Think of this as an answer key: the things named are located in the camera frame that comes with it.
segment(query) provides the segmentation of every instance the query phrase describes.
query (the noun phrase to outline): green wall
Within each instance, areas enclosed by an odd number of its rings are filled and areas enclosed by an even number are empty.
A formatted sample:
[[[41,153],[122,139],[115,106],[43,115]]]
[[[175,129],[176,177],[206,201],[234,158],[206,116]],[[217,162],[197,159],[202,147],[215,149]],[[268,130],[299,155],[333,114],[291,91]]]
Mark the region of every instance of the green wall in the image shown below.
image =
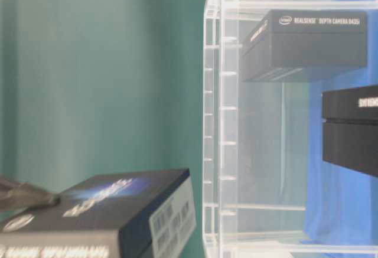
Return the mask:
[[[190,167],[198,227],[182,257],[203,257],[204,0],[1,1],[0,171],[61,191]]]

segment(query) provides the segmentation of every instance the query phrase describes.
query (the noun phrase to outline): intel logo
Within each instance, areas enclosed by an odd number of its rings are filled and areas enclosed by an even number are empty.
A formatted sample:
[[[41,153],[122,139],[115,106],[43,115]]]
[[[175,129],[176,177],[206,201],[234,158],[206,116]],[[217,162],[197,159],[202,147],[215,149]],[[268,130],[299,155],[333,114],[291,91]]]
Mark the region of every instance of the intel logo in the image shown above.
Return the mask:
[[[290,16],[282,16],[279,19],[279,23],[281,25],[289,25],[291,23],[291,21],[293,21],[293,18],[291,18]]]
[[[33,215],[22,215],[20,217],[15,218],[14,220],[11,220],[6,226],[4,227],[4,232],[19,230],[23,227],[25,227],[27,224],[29,224],[31,221],[33,221],[34,216]]]

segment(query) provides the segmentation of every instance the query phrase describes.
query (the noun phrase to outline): transparent plastic panel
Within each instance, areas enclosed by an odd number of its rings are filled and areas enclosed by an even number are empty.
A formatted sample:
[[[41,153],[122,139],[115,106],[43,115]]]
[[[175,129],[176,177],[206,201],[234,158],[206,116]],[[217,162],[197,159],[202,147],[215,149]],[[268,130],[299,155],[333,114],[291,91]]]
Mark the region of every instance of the transparent plastic panel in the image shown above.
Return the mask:
[[[322,118],[378,84],[377,0],[206,0],[204,33],[207,257],[377,257],[378,178],[323,160]]]

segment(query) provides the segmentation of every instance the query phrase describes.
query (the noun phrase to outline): black product box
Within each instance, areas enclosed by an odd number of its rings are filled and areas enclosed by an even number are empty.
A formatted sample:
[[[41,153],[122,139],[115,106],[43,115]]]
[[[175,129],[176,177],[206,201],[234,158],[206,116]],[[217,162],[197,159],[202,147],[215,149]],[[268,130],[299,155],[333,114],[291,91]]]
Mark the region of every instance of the black product box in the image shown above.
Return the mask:
[[[243,81],[316,81],[367,64],[362,11],[271,10],[242,46]]]
[[[378,86],[324,92],[323,160],[378,177]]]
[[[188,169],[99,175],[0,223],[0,258],[178,257],[195,225]]]

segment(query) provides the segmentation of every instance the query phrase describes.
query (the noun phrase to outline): depth camera box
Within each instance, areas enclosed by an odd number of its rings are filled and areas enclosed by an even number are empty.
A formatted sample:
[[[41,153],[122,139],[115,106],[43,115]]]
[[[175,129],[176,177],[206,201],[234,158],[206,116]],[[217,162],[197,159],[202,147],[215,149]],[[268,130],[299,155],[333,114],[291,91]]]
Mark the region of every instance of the depth camera box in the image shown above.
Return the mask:
[[[322,94],[323,160],[378,177],[378,86]]]
[[[365,67],[362,11],[271,10],[242,46],[243,81],[316,81]]]
[[[0,223],[0,258],[178,257],[195,225],[188,169],[99,175]]]

